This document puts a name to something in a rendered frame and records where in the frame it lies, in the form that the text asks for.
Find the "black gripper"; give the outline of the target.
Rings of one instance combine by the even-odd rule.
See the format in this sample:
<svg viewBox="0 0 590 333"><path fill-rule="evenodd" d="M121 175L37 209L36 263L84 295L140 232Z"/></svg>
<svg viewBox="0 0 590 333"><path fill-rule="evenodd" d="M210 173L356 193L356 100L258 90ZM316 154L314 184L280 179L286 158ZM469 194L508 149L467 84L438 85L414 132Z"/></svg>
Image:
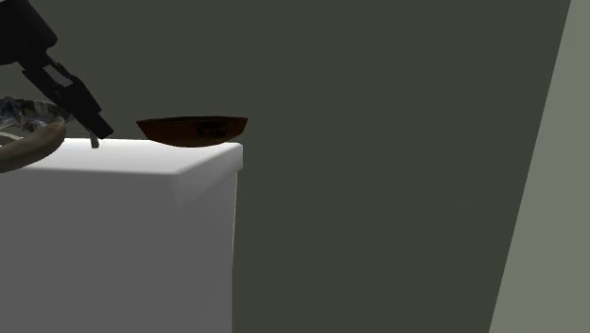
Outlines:
<svg viewBox="0 0 590 333"><path fill-rule="evenodd" d="M90 93L86 85L77 77L55 83L52 87L55 103L87 128L91 147L99 148L99 139L105 139L113 134L113 128L100 115L102 109Z"/></svg>

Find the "beige curved object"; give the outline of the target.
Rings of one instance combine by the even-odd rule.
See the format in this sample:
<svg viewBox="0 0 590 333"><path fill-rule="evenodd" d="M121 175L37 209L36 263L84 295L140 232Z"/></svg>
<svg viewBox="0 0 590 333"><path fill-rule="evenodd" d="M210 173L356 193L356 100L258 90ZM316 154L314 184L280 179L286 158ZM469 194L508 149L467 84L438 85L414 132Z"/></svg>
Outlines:
<svg viewBox="0 0 590 333"><path fill-rule="evenodd" d="M0 132L0 173L11 172L48 157L61 146L65 135L66 125L61 117L26 137Z"/></svg>

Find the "blue white patterned bowl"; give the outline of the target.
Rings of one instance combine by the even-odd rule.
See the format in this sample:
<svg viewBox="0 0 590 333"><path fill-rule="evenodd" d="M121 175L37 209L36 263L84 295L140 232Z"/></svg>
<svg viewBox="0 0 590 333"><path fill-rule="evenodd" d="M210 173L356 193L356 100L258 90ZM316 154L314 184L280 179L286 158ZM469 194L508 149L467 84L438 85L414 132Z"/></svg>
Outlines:
<svg viewBox="0 0 590 333"><path fill-rule="evenodd" d="M73 120L71 113L48 101L0 97L0 145L24 139L6 132L8 128L29 133L31 139L43 142L62 136L65 125Z"/></svg>

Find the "dark brown bowl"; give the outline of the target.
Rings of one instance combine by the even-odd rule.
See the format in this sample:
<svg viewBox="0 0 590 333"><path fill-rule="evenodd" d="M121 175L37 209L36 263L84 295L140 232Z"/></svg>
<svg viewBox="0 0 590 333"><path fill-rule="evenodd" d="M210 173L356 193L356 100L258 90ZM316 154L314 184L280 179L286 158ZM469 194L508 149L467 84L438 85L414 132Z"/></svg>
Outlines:
<svg viewBox="0 0 590 333"><path fill-rule="evenodd" d="M148 140L180 148L203 148L226 143L242 134L248 118L242 116L173 116L137 120Z"/></svg>

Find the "white cabinet block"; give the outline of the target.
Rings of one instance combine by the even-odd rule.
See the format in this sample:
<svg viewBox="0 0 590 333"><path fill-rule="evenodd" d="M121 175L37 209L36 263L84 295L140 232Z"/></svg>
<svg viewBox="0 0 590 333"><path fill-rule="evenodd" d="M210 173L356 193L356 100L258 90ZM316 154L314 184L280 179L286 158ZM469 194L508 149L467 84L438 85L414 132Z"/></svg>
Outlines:
<svg viewBox="0 0 590 333"><path fill-rule="evenodd" d="M0 174L0 333L233 333L243 152L69 138Z"/></svg>

